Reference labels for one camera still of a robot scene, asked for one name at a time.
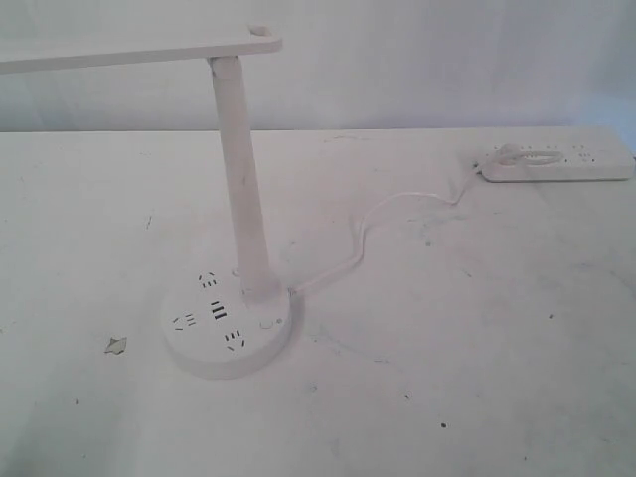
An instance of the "lamp base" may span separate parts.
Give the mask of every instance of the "lamp base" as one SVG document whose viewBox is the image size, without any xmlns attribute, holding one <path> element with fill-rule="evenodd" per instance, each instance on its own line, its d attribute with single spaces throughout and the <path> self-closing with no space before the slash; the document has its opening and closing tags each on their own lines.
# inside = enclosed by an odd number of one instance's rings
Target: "lamp base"
<svg viewBox="0 0 636 477">
<path fill-rule="evenodd" d="M 185 371 L 206 379 L 232 379 L 269 363 L 291 331 L 289 292 L 246 304 L 231 269 L 188 267 L 161 309 L 170 354 Z"/>
</svg>

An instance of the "white power strip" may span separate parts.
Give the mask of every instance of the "white power strip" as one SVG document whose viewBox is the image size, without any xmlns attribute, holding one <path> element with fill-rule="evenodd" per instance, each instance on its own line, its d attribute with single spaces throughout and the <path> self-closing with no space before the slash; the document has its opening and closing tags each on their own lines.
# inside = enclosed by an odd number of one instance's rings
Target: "white power strip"
<svg viewBox="0 0 636 477">
<path fill-rule="evenodd" d="M 634 175 L 636 162 L 629 149 L 611 130 L 604 127 L 515 129 L 507 129 L 511 133 L 517 132 L 512 135 L 518 137 L 510 137 L 506 149 L 516 147 L 520 152 L 529 153 L 538 150 L 560 152 L 562 157 L 547 164 L 528 164 L 524 161 L 506 164 L 506 161 L 492 161 L 493 156 L 497 157 L 504 147 L 495 145 L 483 158 L 486 163 L 482 174 L 488 181 L 603 181 L 625 180 Z"/>
</svg>

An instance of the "desk lamp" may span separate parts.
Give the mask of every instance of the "desk lamp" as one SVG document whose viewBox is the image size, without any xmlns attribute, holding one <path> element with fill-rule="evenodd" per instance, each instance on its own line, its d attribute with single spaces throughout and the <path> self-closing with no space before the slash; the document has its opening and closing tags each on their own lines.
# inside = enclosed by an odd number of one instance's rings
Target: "desk lamp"
<svg viewBox="0 0 636 477">
<path fill-rule="evenodd" d="M 221 36 L 101 42 L 5 42 L 0 74 L 206 59 L 212 70 L 237 263 L 210 245 L 187 265 L 162 306 L 161 327 L 177 364 L 201 377 L 229 379 L 267 364 L 291 330 L 289 292 L 269 265 L 240 55 L 280 50 L 266 27 Z"/>
</svg>

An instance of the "white cable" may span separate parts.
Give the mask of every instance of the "white cable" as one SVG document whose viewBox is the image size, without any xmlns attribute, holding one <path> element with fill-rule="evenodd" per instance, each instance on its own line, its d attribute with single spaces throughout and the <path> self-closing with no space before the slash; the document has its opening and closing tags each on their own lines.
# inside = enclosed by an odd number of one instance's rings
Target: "white cable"
<svg viewBox="0 0 636 477">
<path fill-rule="evenodd" d="M 554 162 L 558 162 L 563 158 L 563 154 L 557 151 L 522 151 L 518 146 L 514 145 L 505 145 L 503 146 L 499 154 L 496 155 L 493 159 L 489 161 L 485 161 L 482 164 L 477 165 L 471 173 L 464 179 L 463 184 L 457 191 L 455 197 L 448 199 L 440 196 L 435 193 L 427 193 L 427 192 L 399 192 L 397 194 L 392 194 L 388 197 L 385 197 L 377 204 L 372 206 L 362 217 L 360 221 L 360 225 L 358 226 L 357 232 L 357 240 L 354 237 L 354 253 L 347 260 L 342 263 L 330 268 L 328 270 L 319 273 L 313 278 L 291 288 L 292 293 L 302 293 L 307 289 L 317 285 L 318 283 L 326 280 L 327 278 L 336 275 L 338 273 L 342 273 L 347 271 L 353 267 L 355 267 L 358 263 L 362 261 L 365 256 L 365 236 L 367 233 L 367 221 L 369 217 L 378 209 L 382 208 L 389 202 L 394 201 L 395 199 L 399 199 L 402 197 L 425 197 L 430 199 L 436 199 L 444 204 L 449 206 L 456 206 L 461 201 L 461 198 L 464 196 L 464 193 L 468 189 L 468 185 L 470 181 L 481 172 L 486 164 L 491 162 L 500 162 L 501 164 L 523 164 L 523 165 L 545 165 L 552 164 Z"/>
</svg>

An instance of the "white table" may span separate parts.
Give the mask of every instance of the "white table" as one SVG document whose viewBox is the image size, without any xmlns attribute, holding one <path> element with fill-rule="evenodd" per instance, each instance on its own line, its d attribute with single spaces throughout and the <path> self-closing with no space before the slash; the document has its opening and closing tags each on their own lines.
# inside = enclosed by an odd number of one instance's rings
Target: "white table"
<svg viewBox="0 0 636 477">
<path fill-rule="evenodd" d="M 338 262 L 350 214 L 446 193 L 483 134 L 254 133 L 272 262 Z M 280 356 L 207 382 L 157 320 L 230 231 L 218 134 L 3 133 L 0 167 L 3 477 L 636 474 L 633 180 L 395 204 Z"/>
</svg>

